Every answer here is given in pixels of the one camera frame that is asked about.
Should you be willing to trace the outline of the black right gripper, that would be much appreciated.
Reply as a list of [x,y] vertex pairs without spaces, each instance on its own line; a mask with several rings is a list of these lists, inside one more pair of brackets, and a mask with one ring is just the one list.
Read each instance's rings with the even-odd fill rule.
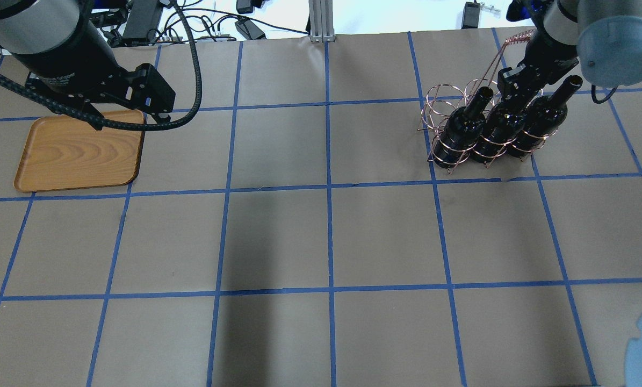
[[576,46],[552,38],[545,30],[536,30],[525,47],[519,68],[497,72],[497,88],[502,101],[525,96],[529,90],[553,85],[579,64]]

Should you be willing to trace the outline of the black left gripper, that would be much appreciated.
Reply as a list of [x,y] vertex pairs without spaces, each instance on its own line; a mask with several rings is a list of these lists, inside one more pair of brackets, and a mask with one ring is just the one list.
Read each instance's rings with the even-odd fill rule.
[[29,73],[30,91],[63,105],[100,117],[97,104],[115,104],[139,110],[158,121],[169,121],[176,93],[154,66],[141,64],[134,71],[120,66],[90,67],[44,77]]

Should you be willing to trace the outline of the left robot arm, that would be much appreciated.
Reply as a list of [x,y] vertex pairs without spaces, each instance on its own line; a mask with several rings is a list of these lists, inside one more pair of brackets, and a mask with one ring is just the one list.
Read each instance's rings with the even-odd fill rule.
[[0,1],[0,46],[30,74],[24,90],[54,113],[100,117],[116,104],[169,121],[175,91],[152,64],[123,68],[78,1]]

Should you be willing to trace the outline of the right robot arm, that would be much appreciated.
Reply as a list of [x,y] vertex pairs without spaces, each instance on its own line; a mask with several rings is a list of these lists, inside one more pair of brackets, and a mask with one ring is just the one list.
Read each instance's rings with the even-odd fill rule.
[[534,95],[576,66],[588,83],[642,82],[642,1],[513,1],[508,20],[532,20],[523,59],[498,74],[505,100]]

